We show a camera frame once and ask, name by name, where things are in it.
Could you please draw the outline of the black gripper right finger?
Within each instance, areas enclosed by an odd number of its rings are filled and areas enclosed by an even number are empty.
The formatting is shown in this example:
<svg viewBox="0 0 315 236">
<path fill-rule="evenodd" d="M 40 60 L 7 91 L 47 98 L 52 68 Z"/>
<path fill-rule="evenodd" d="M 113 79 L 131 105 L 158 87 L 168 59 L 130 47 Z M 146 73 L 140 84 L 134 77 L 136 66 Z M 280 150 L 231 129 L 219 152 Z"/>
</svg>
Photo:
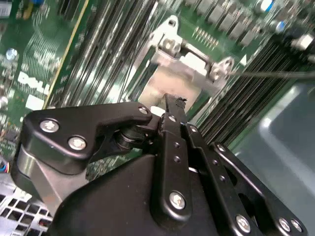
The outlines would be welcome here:
<svg viewBox="0 0 315 236">
<path fill-rule="evenodd" d="M 192 162 L 220 236 L 307 236 L 301 220 L 228 148 L 207 145 L 187 122 L 186 99 L 175 98 Z"/>
</svg>

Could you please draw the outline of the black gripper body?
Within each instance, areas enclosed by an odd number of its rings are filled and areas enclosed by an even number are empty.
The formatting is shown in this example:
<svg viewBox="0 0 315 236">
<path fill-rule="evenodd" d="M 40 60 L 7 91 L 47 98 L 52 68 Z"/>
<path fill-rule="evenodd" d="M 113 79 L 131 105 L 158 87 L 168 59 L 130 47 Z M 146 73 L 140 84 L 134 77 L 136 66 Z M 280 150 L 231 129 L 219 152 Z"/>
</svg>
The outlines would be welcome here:
<svg viewBox="0 0 315 236">
<path fill-rule="evenodd" d="M 51 224 L 54 236 L 231 236 L 211 209 L 200 176 L 190 172 L 193 213 L 180 229 L 159 226 L 150 213 L 155 158 L 128 161 L 70 194 Z"/>
</svg>

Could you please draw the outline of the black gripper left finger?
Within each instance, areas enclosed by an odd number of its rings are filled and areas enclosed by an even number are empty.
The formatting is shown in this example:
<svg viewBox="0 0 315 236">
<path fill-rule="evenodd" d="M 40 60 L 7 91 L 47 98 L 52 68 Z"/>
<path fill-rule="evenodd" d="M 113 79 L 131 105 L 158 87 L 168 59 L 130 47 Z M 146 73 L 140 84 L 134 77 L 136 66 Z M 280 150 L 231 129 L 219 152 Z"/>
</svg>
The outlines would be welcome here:
<svg viewBox="0 0 315 236">
<path fill-rule="evenodd" d="M 155 158 L 150 213 L 168 230 L 192 216 L 187 143 L 166 95 L 158 117 L 138 102 L 34 111 L 23 122 L 19 170 L 53 218 L 65 199 L 89 182 L 136 158 Z"/>
</svg>

